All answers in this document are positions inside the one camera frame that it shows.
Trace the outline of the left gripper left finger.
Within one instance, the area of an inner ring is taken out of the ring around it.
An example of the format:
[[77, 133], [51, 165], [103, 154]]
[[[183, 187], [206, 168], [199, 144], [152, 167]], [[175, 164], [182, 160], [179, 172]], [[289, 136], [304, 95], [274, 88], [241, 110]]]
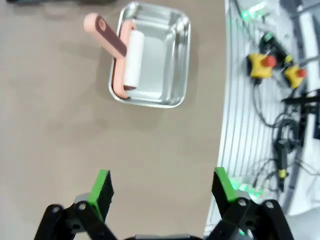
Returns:
[[35, 234], [36, 240], [73, 240], [78, 233], [87, 233], [92, 240], [115, 240], [105, 224], [114, 189], [111, 172], [101, 169], [91, 191], [83, 200], [64, 208], [49, 205]]

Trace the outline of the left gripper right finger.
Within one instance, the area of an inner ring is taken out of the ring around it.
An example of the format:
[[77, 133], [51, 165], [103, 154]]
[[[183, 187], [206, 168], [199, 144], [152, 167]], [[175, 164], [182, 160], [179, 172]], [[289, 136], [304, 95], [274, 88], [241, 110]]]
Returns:
[[261, 204], [238, 196], [223, 167], [216, 167], [211, 187], [221, 220], [208, 240], [232, 240], [240, 232], [251, 232], [255, 240], [293, 240], [285, 215], [274, 199]]

